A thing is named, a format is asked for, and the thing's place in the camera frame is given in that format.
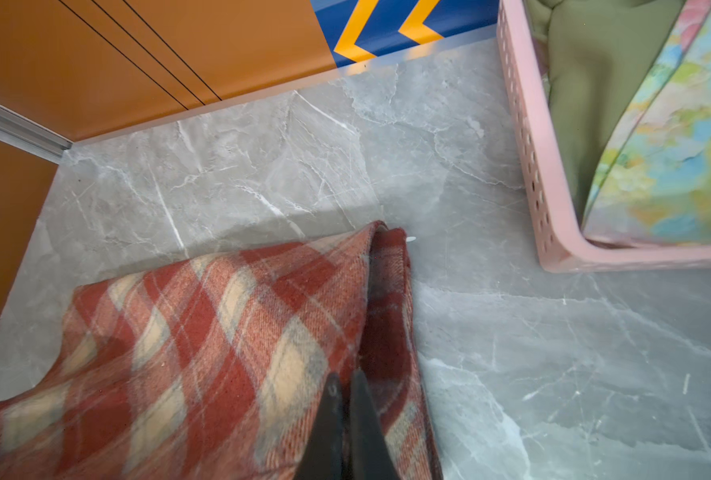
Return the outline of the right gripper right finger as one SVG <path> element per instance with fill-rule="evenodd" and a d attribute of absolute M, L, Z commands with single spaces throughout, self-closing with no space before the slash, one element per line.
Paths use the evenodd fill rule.
<path fill-rule="evenodd" d="M 399 480 L 381 431 L 367 376 L 361 370 L 355 370 L 351 380 L 350 434 L 352 479 Z"/>

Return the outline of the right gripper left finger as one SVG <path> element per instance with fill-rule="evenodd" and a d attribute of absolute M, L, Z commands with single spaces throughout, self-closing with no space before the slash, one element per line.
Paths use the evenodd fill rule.
<path fill-rule="evenodd" d="M 344 400 L 340 376 L 327 377 L 295 480 L 340 480 L 344 465 Z"/>

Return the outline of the red plaid skirt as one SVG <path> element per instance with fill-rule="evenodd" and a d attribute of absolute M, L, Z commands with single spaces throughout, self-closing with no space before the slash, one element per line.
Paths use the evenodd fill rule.
<path fill-rule="evenodd" d="M 0 479 L 294 479 L 327 377 L 356 370 L 399 479 L 443 475 L 405 231 L 381 221 L 79 287 L 60 353 L 0 401 Z"/>

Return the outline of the pink perforated plastic basket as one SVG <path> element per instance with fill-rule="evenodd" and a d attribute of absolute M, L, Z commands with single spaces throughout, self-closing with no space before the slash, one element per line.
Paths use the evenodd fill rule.
<path fill-rule="evenodd" d="M 605 249 L 581 235 L 521 1 L 502 1 L 497 44 L 539 264 L 553 273 L 711 268 L 711 245 Z"/>

